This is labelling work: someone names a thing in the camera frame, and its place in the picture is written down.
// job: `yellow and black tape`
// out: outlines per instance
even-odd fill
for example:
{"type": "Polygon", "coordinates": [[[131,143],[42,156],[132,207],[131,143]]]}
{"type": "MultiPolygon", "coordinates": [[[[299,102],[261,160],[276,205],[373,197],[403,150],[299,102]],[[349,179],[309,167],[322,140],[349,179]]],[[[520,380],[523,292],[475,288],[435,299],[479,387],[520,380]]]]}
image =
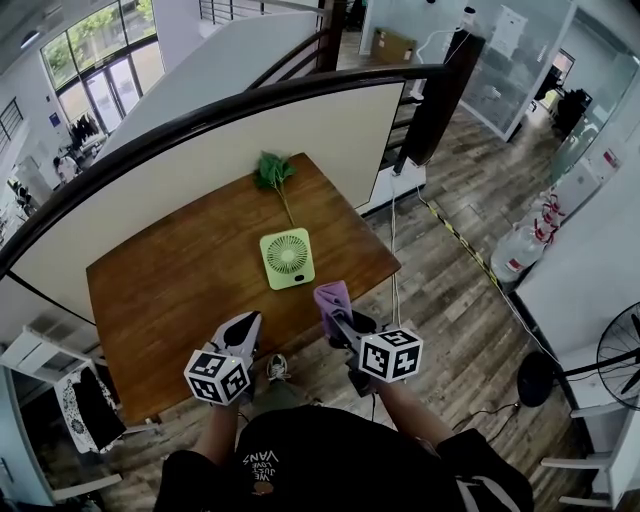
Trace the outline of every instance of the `yellow and black tape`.
{"type": "Polygon", "coordinates": [[[491,279],[491,282],[500,290],[502,291],[502,286],[500,285],[500,281],[498,281],[498,278],[496,277],[496,275],[493,273],[493,271],[491,270],[491,267],[489,267],[489,265],[487,265],[484,261],[484,258],[482,257],[482,254],[480,254],[478,251],[476,251],[469,242],[467,242],[464,237],[458,233],[456,231],[456,228],[454,228],[451,223],[445,219],[442,215],[440,215],[435,208],[433,208],[433,206],[431,206],[429,204],[428,201],[424,201],[424,203],[427,205],[427,208],[429,208],[429,211],[435,216],[437,217],[437,219],[442,222],[442,224],[444,225],[445,228],[447,228],[451,234],[453,236],[455,236],[458,241],[462,244],[462,247],[464,247],[467,252],[471,255],[471,257],[476,260],[476,263],[478,265],[480,265],[480,268],[484,271],[485,274],[487,274],[487,276],[489,277],[489,279],[491,279]]]}

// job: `window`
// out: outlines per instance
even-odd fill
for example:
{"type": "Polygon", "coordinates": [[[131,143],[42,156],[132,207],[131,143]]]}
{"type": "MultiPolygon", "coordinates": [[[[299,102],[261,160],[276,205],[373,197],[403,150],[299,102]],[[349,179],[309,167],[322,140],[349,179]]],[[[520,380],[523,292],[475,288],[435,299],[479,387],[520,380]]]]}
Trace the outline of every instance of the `window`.
{"type": "Polygon", "coordinates": [[[64,85],[77,74],[71,58],[66,32],[63,32],[46,45],[42,49],[42,54],[54,89],[64,85]]]}
{"type": "Polygon", "coordinates": [[[70,123],[74,123],[87,112],[91,112],[91,104],[82,83],[78,82],[58,96],[70,123]]]}
{"type": "Polygon", "coordinates": [[[146,94],[149,89],[164,75],[162,57],[160,56],[160,46],[152,43],[140,48],[131,54],[133,65],[138,73],[140,89],[142,94],[146,94]]]}
{"type": "Polygon", "coordinates": [[[118,4],[94,12],[68,32],[78,71],[84,71],[126,45],[118,4]]]}
{"type": "Polygon", "coordinates": [[[106,133],[164,74],[151,0],[118,0],[42,49],[70,123],[90,114],[106,133]]]}
{"type": "Polygon", "coordinates": [[[129,44],[156,33],[151,0],[121,0],[129,44]]]}

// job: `fan grille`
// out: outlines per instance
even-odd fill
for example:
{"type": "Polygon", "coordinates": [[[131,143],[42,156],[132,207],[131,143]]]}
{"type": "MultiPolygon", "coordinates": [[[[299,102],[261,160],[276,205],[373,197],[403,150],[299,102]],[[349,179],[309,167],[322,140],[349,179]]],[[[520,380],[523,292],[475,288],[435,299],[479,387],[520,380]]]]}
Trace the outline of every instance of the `fan grille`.
{"type": "Polygon", "coordinates": [[[276,238],[267,249],[267,263],[280,274],[292,274],[307,262],[309,251],[301,238],[284,235],[276,238]]]}
{"type": "MultiPolygon", "coordinates": [[[[606,364],[608,360],[624,356],[640,348],[640,332],[634,325],[633,316],[640,318],[640,303],[634,304],[612,320],[602,334],[598,345],[597,362],[606,364]]],[[[616,401],[640,410],[638,394],[640,381],[634,377],[640,372],[640,357],[598,368],[604,387],[616,401]]]]}

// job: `green plant sprig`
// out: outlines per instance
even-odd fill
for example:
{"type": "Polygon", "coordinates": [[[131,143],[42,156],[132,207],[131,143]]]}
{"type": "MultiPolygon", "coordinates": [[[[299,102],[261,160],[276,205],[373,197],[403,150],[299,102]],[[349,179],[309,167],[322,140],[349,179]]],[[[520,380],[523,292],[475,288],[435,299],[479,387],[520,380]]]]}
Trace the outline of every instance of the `green plant sprig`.
{"type": "Polygon", "coordinates": [[[289,216],[292,226],[295,226],[296,223],[293,221],[293,216],[291,215],[291,210],[289,210],[289,204],[287,203],[287,197],[284,193],[284,180],[289,176],[293,176],[295,172],[296,169],[285,159],[280,158],[273,153],[266,153],[263,151],[262,156],[260,157],[258,170],[253,176],[253,181],[258,188],[273,188],[278,193],[280,199],[282,199],[285,209],[287,210],[287,215],[289,216]]]}

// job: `black t-shirt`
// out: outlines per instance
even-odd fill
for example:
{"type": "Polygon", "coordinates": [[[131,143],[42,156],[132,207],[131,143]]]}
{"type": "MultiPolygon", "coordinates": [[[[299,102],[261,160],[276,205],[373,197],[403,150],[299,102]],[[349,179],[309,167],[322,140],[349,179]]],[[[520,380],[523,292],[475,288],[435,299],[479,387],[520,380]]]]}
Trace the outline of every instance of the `black t-shirt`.
{"type": "Polygon", "coordinates": [[[463,494],[481,511],[533,510],[528,481],[476,430],[440,443],[438,455],[346,411],[313,406],[273,411],[243,430],[229,467],[191,451],[172,454],[164,463],[154,510],[347,501],[457,512],[467,510],[463,494]]]}

